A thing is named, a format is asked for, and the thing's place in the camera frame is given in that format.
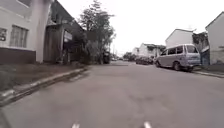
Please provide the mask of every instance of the van windshield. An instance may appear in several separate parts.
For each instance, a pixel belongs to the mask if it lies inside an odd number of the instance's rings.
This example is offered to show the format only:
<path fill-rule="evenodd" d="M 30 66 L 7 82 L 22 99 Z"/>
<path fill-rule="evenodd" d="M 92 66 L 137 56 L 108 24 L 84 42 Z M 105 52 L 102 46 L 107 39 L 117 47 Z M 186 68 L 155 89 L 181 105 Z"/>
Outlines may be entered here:
<path fill-rule="evenodd" d="M 187 45 L 187 52 L 188 53 L 198 53 L 198 50 L 194 46 Z"/>

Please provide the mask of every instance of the curb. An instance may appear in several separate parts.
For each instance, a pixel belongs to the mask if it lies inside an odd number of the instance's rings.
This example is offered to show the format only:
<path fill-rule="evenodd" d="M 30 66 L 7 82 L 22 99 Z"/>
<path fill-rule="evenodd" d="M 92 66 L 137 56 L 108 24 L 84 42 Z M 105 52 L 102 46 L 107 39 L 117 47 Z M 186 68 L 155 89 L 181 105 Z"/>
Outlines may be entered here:
<path fill-rule="evenodd" d="M 194 71 L 192 73 L 200 74 L 200 75 L 204 75 L 204 76 L 212 76 L 212 77 L 224 78 L 224 75 L 218 75 L 218 74 L 207 73 L 207 72 Z"/>
<path fill-rule="evenodd" d="M 12 102 L 15 102 L 27 95 L 30 95 L 42 88 L 48 87 L 56 82 L 62 81 L 67 78 L 71 78 L 85 72 L 87 68 L 75 69 L 69 72 L 57 74 L 51 77 L 40 79 L 31 84 L 26 84 L 13 90 L 6 91 L 6 93 L 0 96 L 0 107 L 6 106 Z"/>

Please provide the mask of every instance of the car window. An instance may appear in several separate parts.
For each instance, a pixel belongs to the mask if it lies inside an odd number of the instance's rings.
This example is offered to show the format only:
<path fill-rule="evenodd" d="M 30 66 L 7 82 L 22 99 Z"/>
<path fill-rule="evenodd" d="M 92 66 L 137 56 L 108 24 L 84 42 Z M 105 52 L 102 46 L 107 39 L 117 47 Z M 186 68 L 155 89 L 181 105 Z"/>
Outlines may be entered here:
<path fill-rule="evenodd" d="M 167 50 L 163 51 L 162 54 L 161 54 L 161 56 L 166 55 L 166 51 L 167 51 Z"/>
<path fill-rule="evenodd" d="M 177 54 L 183 53 L 183 46 L 177 47 Z"/>
<path fill-rule="evenodd" d="M 187 45 L 187 52 L 188 53 L 198 53 L 195 46 Z"/>
<path fill-rule="evenodd" d="M 168 50 L 168 55 L 176 54 L 176 48 L 171 48 Z"/>

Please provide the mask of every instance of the tree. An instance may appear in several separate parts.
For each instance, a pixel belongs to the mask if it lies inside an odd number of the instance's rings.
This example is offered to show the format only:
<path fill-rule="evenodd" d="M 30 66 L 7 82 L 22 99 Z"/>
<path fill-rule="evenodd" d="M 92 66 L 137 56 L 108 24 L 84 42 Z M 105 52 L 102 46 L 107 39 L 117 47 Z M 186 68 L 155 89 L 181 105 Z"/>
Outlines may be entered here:
<path fill-rule="evenodd" d="M 101 9 L 101 3 L 97 0 L 94 0 L 93 4 L 80 15 L 79 22 L 87 32 L 87 47 L 92 55 L 100 58 L 116 37 L 109 21 L 111 16 Z"/>
<path fill-rule="evenodd" d="M 126 52 L 123 58 L 128 59 L 128 61 L 134 61 L 136 58 L 136 55 L 132 54 L 131 52 Z"/>

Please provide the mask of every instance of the white van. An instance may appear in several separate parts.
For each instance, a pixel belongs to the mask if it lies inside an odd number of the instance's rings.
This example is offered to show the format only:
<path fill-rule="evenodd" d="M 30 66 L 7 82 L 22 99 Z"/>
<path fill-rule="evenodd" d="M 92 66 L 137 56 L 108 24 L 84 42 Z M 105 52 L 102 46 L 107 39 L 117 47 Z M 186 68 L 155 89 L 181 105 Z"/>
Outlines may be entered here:
<path fill-rule="evenodd" d="M 200 54 L 193 44 L 178 45 L 164 50 L 156 60 L 157 67 L 172 67 L 174 70 L 182 68 L 192 71 L 201 65 Z"/>

